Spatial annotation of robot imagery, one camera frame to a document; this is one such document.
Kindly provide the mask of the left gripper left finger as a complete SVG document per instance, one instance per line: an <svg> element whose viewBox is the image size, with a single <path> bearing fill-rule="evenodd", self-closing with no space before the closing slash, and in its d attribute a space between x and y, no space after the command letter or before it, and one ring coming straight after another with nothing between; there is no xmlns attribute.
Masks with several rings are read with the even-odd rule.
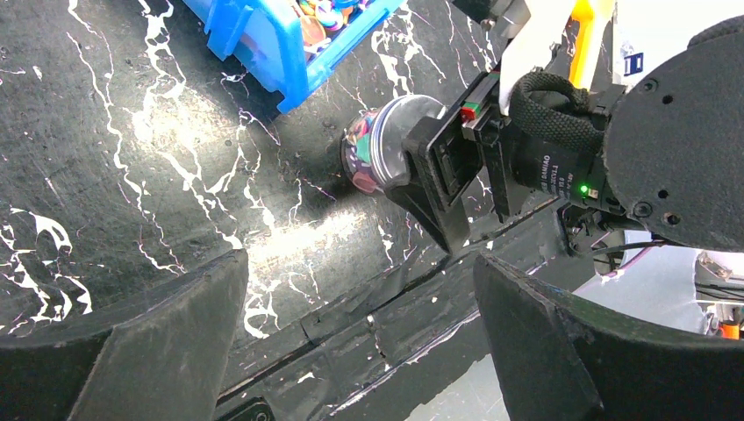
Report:
<svg viewBox="0 0 744 421"><path fill-rule="evenodd" d="M153 289L1 338L4 420L208 420L247 289L233 250Z"/></svg>

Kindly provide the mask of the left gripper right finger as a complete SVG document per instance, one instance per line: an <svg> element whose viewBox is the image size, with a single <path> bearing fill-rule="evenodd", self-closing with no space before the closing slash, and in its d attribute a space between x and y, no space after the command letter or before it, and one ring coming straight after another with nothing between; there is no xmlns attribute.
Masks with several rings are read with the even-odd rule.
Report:
<svg viewBox="0 0 744 421"><path fill-rule="evenodd" d="M484 254L473 280L510 419L742 419L741 342L627 316Z"/></svg>

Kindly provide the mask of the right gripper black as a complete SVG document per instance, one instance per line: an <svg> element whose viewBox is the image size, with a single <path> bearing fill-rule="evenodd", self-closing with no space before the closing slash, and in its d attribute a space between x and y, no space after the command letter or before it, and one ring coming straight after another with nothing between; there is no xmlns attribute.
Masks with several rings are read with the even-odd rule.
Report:
<svg viewBox="0 0 744 421"><path fill-rule="evenodd" d="M501 221L518 215L534 191L582 209L605 206L601 94L537 70L517 81L503 114L495 100L499 86L499 74L491 72L469 92L461 113L453 106L438 118L422 117L402 140L408 174L384 190L448 254L469 239L461 197L483 163Z"/></svg>

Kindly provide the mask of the white round jar lid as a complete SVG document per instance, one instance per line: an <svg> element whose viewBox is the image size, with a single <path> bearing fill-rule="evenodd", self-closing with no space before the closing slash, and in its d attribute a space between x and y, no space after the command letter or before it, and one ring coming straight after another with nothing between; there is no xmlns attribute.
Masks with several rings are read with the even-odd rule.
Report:
<svg viewBox="0 0 744 421"><path fill-rule="evenodd" d="M441 118L447 108L426 95L406 95L384 105L374 119L369 141L373 173L382 190L406 184L411 164L404 156L403 142L423 117Z"/></svg>

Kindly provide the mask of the orange plastic scoop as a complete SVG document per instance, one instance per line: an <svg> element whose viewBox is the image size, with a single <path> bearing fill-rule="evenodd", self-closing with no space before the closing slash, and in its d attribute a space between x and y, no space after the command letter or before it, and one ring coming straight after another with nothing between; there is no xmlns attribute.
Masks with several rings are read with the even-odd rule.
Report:
<svg viewBox="0 0 744 421"><path fill-rule="evenodd" d="M569 80L578 89L590 89L597 67L604 31L615 2L578 0L570 17L579 24Z"/></svg>

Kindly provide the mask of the blue plastic candy bin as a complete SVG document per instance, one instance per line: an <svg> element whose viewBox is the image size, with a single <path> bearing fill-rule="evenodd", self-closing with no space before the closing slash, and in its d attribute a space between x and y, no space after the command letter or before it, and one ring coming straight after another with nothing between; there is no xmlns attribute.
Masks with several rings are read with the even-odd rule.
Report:
<svg viewBox="0 0 744 421"><path fill-rule="evenodd" d="M296 109L356 46L400 6L398 1L188 1L220 60L235 57L281 113Z"/></svg>

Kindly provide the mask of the clear round plastic jar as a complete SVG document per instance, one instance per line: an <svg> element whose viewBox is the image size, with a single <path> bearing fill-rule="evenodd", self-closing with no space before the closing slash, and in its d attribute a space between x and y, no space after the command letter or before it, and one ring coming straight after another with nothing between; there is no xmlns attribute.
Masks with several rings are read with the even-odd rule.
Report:
<svg viewBox="0 0 744 421"><path fill-rule="evenodd" d="M362 111L344 128L340 138L340 157L345 174L359 191L369 196L383 193L373 173L369 153L374 119L381 108Z"/></svg>

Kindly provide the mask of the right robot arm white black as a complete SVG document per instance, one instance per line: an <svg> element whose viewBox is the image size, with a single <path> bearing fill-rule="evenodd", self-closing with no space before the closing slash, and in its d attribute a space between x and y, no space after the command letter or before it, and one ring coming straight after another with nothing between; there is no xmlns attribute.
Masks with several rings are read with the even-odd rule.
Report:
<svg viewBox="0 0 744 421"><path fill-rule="evenodd" d="M493 210L540 191L579 210L566 236L644 228L655 246L743 248L743 4L643 1L687 46L630 87L589 88L613 1L459 1L507 45L442 116L408 116L403 172L383 192L446 252L469 236L462 195L482 169Z"/></svg>

